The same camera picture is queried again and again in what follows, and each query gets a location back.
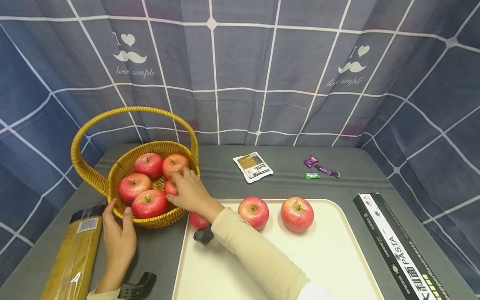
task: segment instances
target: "black wrist strap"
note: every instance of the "black wrist strap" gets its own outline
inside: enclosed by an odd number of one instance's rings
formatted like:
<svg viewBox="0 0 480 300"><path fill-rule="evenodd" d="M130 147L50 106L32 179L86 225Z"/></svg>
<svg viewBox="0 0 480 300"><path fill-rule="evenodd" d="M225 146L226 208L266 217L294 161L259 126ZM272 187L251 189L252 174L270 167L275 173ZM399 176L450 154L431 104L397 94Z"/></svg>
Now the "black wrist strap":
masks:
<svg viewBox="0 0 480 300"><path fill-rule="evenodd" d="M215 237L212 232L212 224L205 229L199 229L193 234L193 239L206 246Z"/></svg>
<svg viewBox="0 0 480 300"><path fill-rule="evenodd" d="M140 300L150 295L156 282L156 275L145 272L138 284L124 283L121 285L119 299Z"/></svg>

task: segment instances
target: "beige sleeve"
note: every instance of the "beige sleeve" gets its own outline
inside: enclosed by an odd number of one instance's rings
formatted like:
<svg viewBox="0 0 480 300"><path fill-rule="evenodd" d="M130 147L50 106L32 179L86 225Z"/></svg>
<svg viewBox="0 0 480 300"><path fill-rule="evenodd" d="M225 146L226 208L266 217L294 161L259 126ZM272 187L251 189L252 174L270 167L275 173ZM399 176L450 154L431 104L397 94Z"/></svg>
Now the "beige sleeve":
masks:
<svg viewBox="0 0 480 300"><path fill-rule="evenodd" d="M212 231L273 300L297 300L310 281L283 252L231 209L218 215Z"/></svg>
<svg viewBox="0 0 480 300"><path fill-rule="evenodd" d="M96 289L91 291L88 296L87 300L118 300L118 296L120 294L120 289L113 290L111 292L105 292L101 294L95 293Z"/></svg>

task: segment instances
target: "apple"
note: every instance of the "apple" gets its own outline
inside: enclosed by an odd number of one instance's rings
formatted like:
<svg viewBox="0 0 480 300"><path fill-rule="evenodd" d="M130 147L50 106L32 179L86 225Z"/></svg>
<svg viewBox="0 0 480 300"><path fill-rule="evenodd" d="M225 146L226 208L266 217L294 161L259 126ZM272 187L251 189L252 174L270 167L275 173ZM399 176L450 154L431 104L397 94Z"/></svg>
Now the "apple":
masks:
<svg viewBox="0 0 480 300"><path fill-rule="evenodd" d="M122 179L119 183L119 196L128 205L143 191L152 189L150 178L141 173L133 173Z"/></svg>
<svg viewBox="0 0 480 300"><path fill-rule="evenodd" d="M207 219L196 212L190 212L188 219L195 229L205 229L210 224Z"/></svg>
<svg viewBox="0 0 480 300"><path fill-rule="evenodd" d="M162 175L163 158L156 153L146 153L140 155L135 160L135 171L150 177L150 179L157 179Z"/></svg>
<svg viewBox="0 0 480 300"><path fill-rule="evenodd" d="M179 190L177 189L177 185L173 182L173 179L167 180L167 183L165 183L165 194L172 194L172 195L178 195Z"/></svg>
<svg viewBox="0 0 480 300"><path fill-rule="evenodd" d="M168 174L168 172L178 171L184 167L190 168L188 159L182 154L172 154L163 161L163 174L167 179L171 179L172 177Z"/></svg>
<svg viewBox="0 0 480 300"><path fill-rule="evenodd" d="M247 197L240 202L237 212L245 221L256 230L267 224L269 211L265 201L258 197Z"/></svg>
<svg viewBox="0 0 480 300"><path fill-rule="evenodd" d="M135 218L147 219L163 215L168 211L168 201L160 190L141 192L132 203Z"/></svg>
<svg viewBox="0 0 480 300"><path fill-rule="evenodd" d="M313 223L313 209L307 200L300 197L286 199L280 208L283 225L295 232L308 229Z"/></svg>

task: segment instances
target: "hand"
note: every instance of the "hand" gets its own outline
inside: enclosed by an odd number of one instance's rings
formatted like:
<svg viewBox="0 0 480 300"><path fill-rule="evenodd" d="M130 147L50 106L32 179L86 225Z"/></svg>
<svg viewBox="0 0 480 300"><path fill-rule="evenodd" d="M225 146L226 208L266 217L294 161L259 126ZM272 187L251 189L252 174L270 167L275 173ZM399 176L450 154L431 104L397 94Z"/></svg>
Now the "hand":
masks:
<svg viewBox="0 0 480 300"><path fill-rule="evenodd" d="M179 194L178 196L168 194L167 200L175 206L196 212L210 223L213 223L218 214L224 209L223 205L210 196L193 170L183 168L181 172L182 174L177 171L169 172L169 175L172 176L173 181L177 185Z"/></svg>
<svg viewBox="0 0 480 300"><path fill-rule="evenodd" d="M125 273L132 262L137 248L137 235L133 228L132 209L123 213L123 229L113 216L117 199L113 199L103 212L103 240L107 250L107 267L96 293L104 293L120 288Z"/></svg>

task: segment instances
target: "woven basket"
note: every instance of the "woven basket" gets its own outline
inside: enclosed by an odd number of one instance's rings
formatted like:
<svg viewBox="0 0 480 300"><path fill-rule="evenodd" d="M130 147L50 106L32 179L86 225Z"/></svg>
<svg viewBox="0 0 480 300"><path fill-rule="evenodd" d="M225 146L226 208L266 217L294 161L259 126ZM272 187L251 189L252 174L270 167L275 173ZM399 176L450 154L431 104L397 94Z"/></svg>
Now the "woven basket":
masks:
<svg viewBox="0 0 480 300"><path fill-rule="evenodd" d="M109 116L129 111L154 112L172 118L180 125L185 127L185 129L190 134L190 138L192 141L192 151L190 151L184 145L171 141L156 141L142 144L130 150L118 159L118 161L113 165L112 169L110 170L108 179L103 177L102 175L100 175L100 173L98 173L91 166L89 166L82 158L82 154L80 152L80 143L85 133L97 122L106 119ZM70 149L70 156L72 158L73 166L75 167L75 170L77 170L80 177L82 177L82 179L84 179L91 186L93 186L97 191L105 195L107 197L108 203L110 203L114 198L118 199L113 212L119 218L122 218L123 211L125 210L126 205L121 201L121 198L119 197L118 184L125 176L135 173L135 170L133 168L135 160L140 155L145 153L157 153L163 159L165 159L171 154L182 154L186 158L188 158L188 161L190 162L190 168L195 171L198 177L200 177L200 169L198 168L198 142L193 129L182 118L168 111L164 111L158 108L133 106L117 108L99 114L98 116L85 123L85 125L79 129L73 139L72 148ZM153 188L163 191L166 181L167 180L164 176L160 177L156 181L152 182ZM144 228L161 228L180 220L186 213L186 210L170 205L166 214L148 219L137 219L134 217L133 223L137 226Z"/></svg>

